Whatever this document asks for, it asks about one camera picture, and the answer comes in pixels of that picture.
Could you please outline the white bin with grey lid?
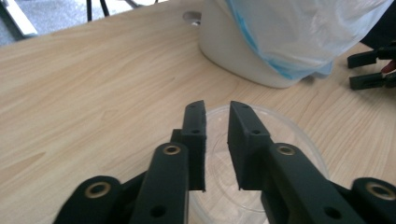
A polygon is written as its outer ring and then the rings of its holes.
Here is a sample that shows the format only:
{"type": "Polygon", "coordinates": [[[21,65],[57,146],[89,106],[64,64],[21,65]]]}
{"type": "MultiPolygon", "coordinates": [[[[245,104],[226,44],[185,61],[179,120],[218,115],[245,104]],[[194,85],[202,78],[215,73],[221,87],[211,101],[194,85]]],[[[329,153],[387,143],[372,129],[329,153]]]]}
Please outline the white bin with grey lid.
{"type": "Polygon", "coordinates": [[[248,46],[225,0],[203,0],[200,11],[190,10],[183,20],[199,28],[198,45],[206,58],[219,67],[266,87],[285,89],[302,77],[286,78],[263,62],[248,46]]]}

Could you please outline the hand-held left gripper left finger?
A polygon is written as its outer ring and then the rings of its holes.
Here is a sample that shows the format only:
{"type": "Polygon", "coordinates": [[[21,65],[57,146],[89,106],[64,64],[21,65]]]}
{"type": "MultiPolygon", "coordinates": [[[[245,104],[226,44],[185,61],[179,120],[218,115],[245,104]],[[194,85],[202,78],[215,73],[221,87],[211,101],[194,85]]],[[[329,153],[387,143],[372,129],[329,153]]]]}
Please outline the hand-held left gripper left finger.
{"type": "Polygon", "coordinates": [[[137,196],[129,224],[187,224],[189,192],[205,190],[205,103],[185,107],[182,127],[158,146],[137,196]]]}

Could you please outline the translucent white bin bag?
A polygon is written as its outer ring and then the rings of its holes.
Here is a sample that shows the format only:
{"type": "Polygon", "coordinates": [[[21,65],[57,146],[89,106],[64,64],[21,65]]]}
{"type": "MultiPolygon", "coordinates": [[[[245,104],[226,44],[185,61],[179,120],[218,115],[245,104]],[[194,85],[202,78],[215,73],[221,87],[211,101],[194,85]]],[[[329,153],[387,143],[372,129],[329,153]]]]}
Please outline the translucent white bin bag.
{"type": "Polygon", "coordinates": [[[325,76],[394,0],[225,0],[249,48],[287,79],[325,76]]]}

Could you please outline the white desk leg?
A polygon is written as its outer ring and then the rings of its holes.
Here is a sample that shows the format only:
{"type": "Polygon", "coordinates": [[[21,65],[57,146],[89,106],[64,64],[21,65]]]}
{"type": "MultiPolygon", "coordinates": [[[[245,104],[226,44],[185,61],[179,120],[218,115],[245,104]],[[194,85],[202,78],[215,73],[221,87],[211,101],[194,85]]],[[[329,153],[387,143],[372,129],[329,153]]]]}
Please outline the white desk leg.
{"type": "Polygon", "coordinates": [[[35,37],[38,35],[38,31],[26,17],[15,0],[0,0],[0,6],[7,12],[19,33],[24,38],[35,37]]]}

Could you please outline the clear round plastic bowl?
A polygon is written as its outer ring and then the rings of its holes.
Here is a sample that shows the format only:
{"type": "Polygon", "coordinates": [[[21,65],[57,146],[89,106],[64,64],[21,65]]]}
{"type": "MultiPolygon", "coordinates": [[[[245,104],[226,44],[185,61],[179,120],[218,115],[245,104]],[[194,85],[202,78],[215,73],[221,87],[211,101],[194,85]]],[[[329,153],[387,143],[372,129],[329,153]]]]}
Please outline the clear round plastic bowl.
{"type": "MultiPolygon", "coordinates": [[[[276,143],[298,147],[327,175],[327,167],[310,138],[290,119],[261,106],[252,107],[276,143]]],[[[240,190],[228,149],[230,107],[206,113],[205,191],[190,193],[189,224],[269,224],[258,191],[240,190]]]]}

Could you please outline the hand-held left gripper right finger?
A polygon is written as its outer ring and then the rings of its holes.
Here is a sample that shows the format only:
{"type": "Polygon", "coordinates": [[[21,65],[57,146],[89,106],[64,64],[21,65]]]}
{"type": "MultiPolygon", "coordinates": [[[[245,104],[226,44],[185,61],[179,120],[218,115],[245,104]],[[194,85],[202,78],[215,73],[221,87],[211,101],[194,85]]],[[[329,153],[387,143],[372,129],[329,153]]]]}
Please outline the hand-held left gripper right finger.
{"type": "Polygon", "coordinates": [[[273,142],[249,105],[231,102],[228,147],[238,187],[262,193],[270,224],[364,224],[299,148],[273,142]]]}

